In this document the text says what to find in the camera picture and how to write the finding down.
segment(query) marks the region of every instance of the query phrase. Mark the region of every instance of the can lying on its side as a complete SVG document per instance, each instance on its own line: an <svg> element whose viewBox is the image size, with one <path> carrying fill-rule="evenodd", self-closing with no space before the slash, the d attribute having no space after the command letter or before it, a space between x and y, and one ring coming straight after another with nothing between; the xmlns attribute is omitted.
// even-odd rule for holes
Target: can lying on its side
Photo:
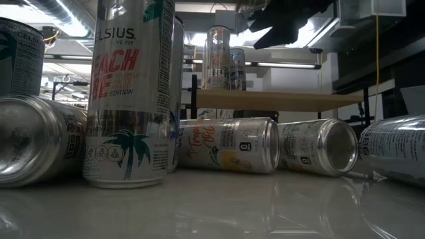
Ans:
<svg viewBox="0 0 425 239"><path fill-rule="evenodd" d="M126 189L167 176L174 0L98 1L83 176Z"/></svg>
<svg viewBox="0 0 425 239"><path fill-rule="evenodd" d="M281 123L280 168L338 177L357 160L357 138L340 119Z"/></svg>
<svg viewBox="0 0 425 239"><path fill-rule="evenodd" d="M174 18L173 50L171 52L170 77L170 142L168 149L168 172L177 167L177 138L180 126L181 81L183 79L183 47L185 28L180 18Z"/></svg>
<svg viewBox="0 0 425 239"><path fill-rule="evenodd" d="M180 121L179 165L271 173L279 159L278 127L270 118Z"/></svg>
<svg viewBox="0 0 425 239"><path fill-rule="evenodd" d="M40 94L44 48L39 31L0 17L0 96Z"/></svg>
<svg viewBox="0 0 425 239"><path fill-rule="evenodd" d="M0 97L0 187L81 172L83 109L36 96Z"/></svg>
<svg viewBox="0 0 425 239"><path fill-rule="evenodd" d="M385 177L425 187L425 115L373 123L360 136L360 156Z"/></svg>

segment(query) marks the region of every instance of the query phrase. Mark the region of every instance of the palm tree graphic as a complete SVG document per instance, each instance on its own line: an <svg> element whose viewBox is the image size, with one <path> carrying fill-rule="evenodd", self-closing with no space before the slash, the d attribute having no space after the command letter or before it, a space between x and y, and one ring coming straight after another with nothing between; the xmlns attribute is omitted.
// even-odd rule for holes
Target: palm tree graphic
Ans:
<svg viewBox="0 0 425 239"><path fill-rule="evenodd" d="M12 35L10 35L9 33L6 33L5 31L0 31L0 36L3 36L4 38L6 38L6 39L1 39L0 37L0 60L6 59L8 57L12 58L12 74L13 74L14 73L13 69L15 68L15 55L16 55L17 41Z"/></svg>
<svg viewBox="0 0 425 239"><path fill-rule="evenodd" d="M140 167L144 155L146 155L149 164L151 163L151 153L146 142L143 140L147 138L146 135L134 135L130 130L121 129L117 133L110 134L108 137L114 137L115 139L108 140L104 143L113 145L119 145L124 155L128 150L128 162L126 173L124 174L124 180L130 180L131 170L133 169L133 148L137 153L137 166ZM123 159L117 162L118 166L122 167Z"/></svg>

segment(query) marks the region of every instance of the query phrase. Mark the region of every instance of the shelf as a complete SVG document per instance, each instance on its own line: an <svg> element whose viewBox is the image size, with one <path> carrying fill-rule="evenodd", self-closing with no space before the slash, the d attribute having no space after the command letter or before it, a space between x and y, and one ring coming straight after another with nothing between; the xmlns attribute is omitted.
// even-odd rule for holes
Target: shelf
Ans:
<svg viewBox="0 0 425 239"><path fill-rule="evenodd" d="M363 101L362 96L198 90L198 108L325 112Z"/></svg>

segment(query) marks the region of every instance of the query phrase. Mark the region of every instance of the nutrition label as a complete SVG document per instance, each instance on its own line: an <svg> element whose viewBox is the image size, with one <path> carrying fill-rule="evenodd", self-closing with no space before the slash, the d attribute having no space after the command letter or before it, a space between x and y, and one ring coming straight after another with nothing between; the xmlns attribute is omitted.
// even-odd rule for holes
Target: nutrition label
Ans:
<svg viewBox="0 0 425 239"><path fill-rule="evenodd" d="M168 166L168 150L155 150L153 152L152 170L167 170Z"/></svg>
<svg viewBox="0 0 425 239"><path fill-rule="evenodd" d="M303 169L320 165L316 159L317 134L324 121L311 121L298 124L279 125L280 131L280 158L282 166L285 163L299 165Z"/></svg>
<svg viewBox="0 0 425 239"><path fill-rule="evenodd" d="M5 43L0 44L0 50L6 54L0 53L2 77L11 79L3 81L0 92L38 96L44 54L41 36L26 31L7 32L0 29L0 41Z"/></svg>
<svg viewBox="0 0 425 239"><path fill-rule="evenodd" d="M376 123L362 133L362 157L425 160L425 122Z"/></svg>
<svg viewBox="0 0 425 239"><path fill-rule="evenodd" d="M164 1L164 12L162 18L161 32L161 58L159 61L158 101L157 107L160 114L166 114L170 108L170 59L174 23L174 6L170 0Z"/></svg>
<svg viewBox="0 0 425 239"><path fill-rule="evenodd" d="M221 149L236 149L236 139L234 137L234 132L238 128L238 122L233 120L228 123L223 123L222 131L220 133L221 138Z"/></svg>

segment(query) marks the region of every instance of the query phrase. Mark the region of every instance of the silver can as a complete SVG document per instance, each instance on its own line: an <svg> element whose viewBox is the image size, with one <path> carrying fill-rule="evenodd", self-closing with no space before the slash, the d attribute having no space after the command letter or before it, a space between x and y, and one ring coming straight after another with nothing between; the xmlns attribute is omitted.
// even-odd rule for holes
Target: silver can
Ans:
<svg viewBox="0 0 425 239"><path fill-rule="evenodd" d="M185 28L180 18L175 17L173 31L173 51L171 53L170 81L170 142L168 150L168 172L177 167L177 145L180 126L181 81L183 79L183 47Z"/></svg>
<svg viewBox="0 0 425 239"><path fill-rule="evenodd" d="M174 1L98 2L84 177L154 185L167 174Z"/></svg>
<svg viewBox="0 0 425 239"><path fill-rule="evenodd" d="M204 44L204 53L202 59L202 84L201 86L206 86L208 82L208 39L205 39Z"/></svg>
<svg viewBox="0 0 425 239"><path fill-rule="evenodd" d="M0 17L0 96L40 94L44 48L38 30Z"/></svg>
<svg viewBox="0 0 425 239"><path fill-rule="evenodd" d="M230 30L213 26L207 33L207 81L205 90L230 89Z"/></svg>
<svg viewBox="0 0 425 239"><path fill-rule="evenodd" d="M338 177L356 163L355 132L340 119L281 123L278 127L280 168Z"/></svg>
<svg viewBox="0 0 425 239"><path fill-rule="evenodd" d="M425 115L371 124L361 136L360 156L377 173L425 186Z"/></svg>
<svg viewBox="0 0 425 239"><path fill-rule="evenodd" d="M181 166L245 173L278 166L278 127L270 118L181 120L180 135Z"/></svg>
<svg viewBox="0 0 425 239"><path fill-rule="evenodd" d="M81 172L83 109L36 96L0 97L0 187L21 187Z"/></svg>
<svg viewBox="0 0 425 239"><path fill-rule="evenodd" d="M230 50L230 89L246 91L245 52L241 48Z"/></svg>

